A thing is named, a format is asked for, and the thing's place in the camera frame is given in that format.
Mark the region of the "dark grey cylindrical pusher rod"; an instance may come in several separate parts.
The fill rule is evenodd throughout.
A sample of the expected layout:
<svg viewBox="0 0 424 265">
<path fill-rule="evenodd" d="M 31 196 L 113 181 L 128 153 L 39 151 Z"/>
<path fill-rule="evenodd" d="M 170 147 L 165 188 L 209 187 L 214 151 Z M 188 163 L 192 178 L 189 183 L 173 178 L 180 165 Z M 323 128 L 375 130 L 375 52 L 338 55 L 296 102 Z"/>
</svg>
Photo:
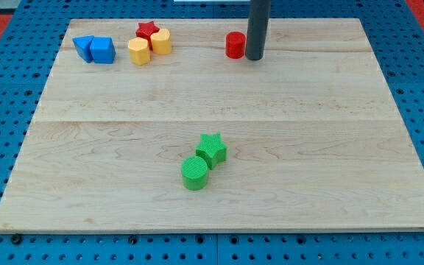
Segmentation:
<svg viewBox="0 0 424 265">
<path fill-rule="evenodd" d="M 260 60 L 264 55 L 271 6 L 272 0 L 250 1 L 245 49 L 248 60 Z"/>
</svg>

